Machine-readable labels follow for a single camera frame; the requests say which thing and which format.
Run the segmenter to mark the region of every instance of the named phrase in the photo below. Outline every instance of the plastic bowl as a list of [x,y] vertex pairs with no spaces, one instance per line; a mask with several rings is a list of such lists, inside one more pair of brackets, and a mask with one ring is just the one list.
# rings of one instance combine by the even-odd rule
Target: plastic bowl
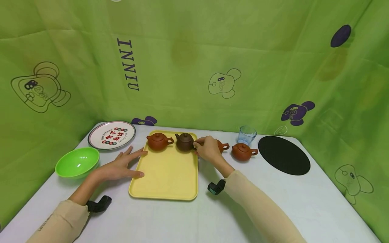
[[80,148],[62,156],[55,172],[64,178],[79,179],[87,176],[98,166],[100,154],[95,148]]

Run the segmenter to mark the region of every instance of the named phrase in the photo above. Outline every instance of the decorative plate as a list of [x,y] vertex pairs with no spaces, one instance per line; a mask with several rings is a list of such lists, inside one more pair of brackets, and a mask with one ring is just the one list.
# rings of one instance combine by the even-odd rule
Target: decorative plate
[[135,132],[135,127],[128,122],[107,122],[90,132],[88,143],[99,150],[116,149],[132,141]]

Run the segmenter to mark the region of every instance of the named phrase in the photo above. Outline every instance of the dark brown teapot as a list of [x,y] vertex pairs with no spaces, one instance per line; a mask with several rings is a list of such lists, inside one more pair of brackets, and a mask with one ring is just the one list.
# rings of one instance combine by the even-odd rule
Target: dark brown teapot
[[257,149],[250,149],[250,147],[244,143],[237,143],[232,146],[232,156],[234,156],[234,158],[239,161],[247,161],[251,158],[251,156],[257,154]]
[[175,134],[177,137],[177,148],[182,152],[195,150],[193,146],[193,138],[189,133],[182,133],[181,135]]
[[164,150],[167,145],[174,143],[173,138],[168,138],[163,133],[154,133],[153,135],[147,136],[146,138],[149,141],[149,148],[154,151]]
[[217,140],[217,146],[220,150],[220,153],[223,153],[224,150],[227,150],[230,148],[230,145],[228,143],[221,143],[219,140]]

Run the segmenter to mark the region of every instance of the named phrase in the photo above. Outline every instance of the glass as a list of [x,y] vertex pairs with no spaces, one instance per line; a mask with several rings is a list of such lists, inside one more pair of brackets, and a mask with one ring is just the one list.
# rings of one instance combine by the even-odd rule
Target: glass
[[244,143],[245,145],[250,145],[250,143],[257,136],[257,131],[254,128],[249,126],[242,126],[239,129],[238,143]]

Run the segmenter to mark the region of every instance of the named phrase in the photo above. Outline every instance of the green fabric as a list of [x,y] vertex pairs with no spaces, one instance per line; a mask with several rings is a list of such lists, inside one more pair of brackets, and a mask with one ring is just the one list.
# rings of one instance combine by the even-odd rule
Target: green fabric
[[[97,121],[250,125],[298,138],[389,242],[389,2],[2,3],[2,226]],[[331,48],[346,24],[351,37]],[[281,120],[293,110],[306,114]]]

